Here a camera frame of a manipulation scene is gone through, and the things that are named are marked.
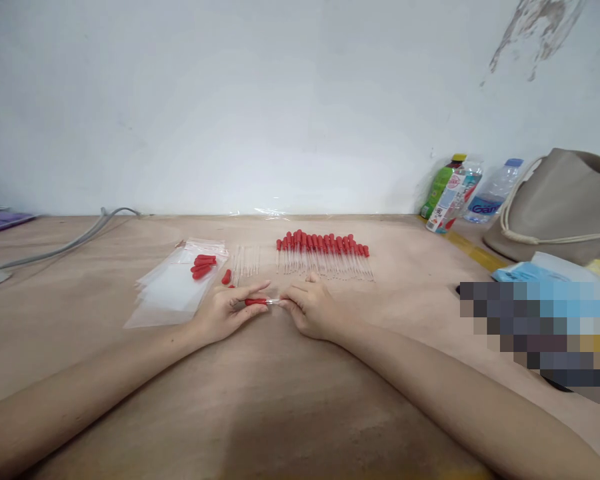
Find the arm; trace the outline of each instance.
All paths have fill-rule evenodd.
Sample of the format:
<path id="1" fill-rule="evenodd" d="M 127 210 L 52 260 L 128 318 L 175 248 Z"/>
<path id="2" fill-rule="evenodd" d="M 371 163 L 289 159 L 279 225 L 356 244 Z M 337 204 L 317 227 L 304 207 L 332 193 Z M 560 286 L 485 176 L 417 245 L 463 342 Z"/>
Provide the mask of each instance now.
<path id="1" fill-rule="evenodd" d="M 416 340 L 352 318 L 312 274 L 281 298 L 303 334 L 348 350 L 510 479 L 600 479 L 600 457 L 520 395 Z"/>
<path id="2" fill-rule="evenodd" d="M 148 338 L 78 363 L 0 401 L 0 479 L 18 475 L 168 366 L 267 311 L 264 305 L 234 310 L 240 300 L 267 286 L 269 282 L 218 287 L 192 321 L 156 329 Z"/>

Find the beige bag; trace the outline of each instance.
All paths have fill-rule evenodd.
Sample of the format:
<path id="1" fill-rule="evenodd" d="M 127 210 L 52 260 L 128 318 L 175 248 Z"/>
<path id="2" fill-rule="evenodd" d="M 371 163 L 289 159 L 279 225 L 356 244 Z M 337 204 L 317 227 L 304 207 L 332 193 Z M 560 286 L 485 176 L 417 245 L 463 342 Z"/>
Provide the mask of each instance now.
<path id="1" fill-rule="evenodd" d="M 578 265 L 600 256 L 600 157 L 553 149 L 531 177 L 522 176 L 484 242 L 516 261 L 537 251 Z"/>

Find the person's left hand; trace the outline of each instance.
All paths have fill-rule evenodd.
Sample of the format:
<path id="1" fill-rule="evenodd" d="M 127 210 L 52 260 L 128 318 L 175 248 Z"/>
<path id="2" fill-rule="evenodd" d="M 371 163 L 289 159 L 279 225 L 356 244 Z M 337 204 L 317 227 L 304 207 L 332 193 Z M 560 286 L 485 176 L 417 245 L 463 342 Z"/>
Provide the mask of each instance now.
<path id="1" fill-rule="evenodd" d="M 240 310 L 236 304 L 250 295 L 264 290 L 271 280 L 264 281 L 249 287 L 230 289 L 226 287 L 214 288 L 198 308 L 190 324 L 202 335 L 206 345 L 224 340 L 240 326 L 259 313 L 269 310 L 266 305 L 253 304 Z"/>

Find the peeling paint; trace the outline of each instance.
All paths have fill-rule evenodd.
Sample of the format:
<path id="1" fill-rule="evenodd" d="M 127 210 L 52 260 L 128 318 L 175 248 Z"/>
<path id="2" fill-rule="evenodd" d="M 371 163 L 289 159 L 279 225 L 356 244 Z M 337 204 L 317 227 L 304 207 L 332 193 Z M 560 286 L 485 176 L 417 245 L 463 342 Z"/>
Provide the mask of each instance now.
<path id="1" fill-rule="evenodd" d="M 563 44 L 580 17 L 588 0 L 520 0 L 502 41 L 491 58 L 489 70 L 494 73 L 506 48 L 514 43 L 533 43 L 531 73 L 535 79 L 540 62 L 550 58 Z M 513 52 L 513 60 L 520 49 Z"/>

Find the bottle cap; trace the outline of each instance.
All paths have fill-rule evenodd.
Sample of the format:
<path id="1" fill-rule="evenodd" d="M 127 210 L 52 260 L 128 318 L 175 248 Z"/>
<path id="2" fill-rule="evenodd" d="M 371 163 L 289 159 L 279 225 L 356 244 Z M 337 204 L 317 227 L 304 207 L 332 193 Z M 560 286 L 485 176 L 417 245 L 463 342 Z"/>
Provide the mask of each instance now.
<path id="1" fill-rule="evenodd" d="M 524 162 L 524 160 L 522 159 L 509 159 L 507 160 L 505 165 L 507 167 L 519 167 L 520 165 L 522 165 L 522 162 Z"/>

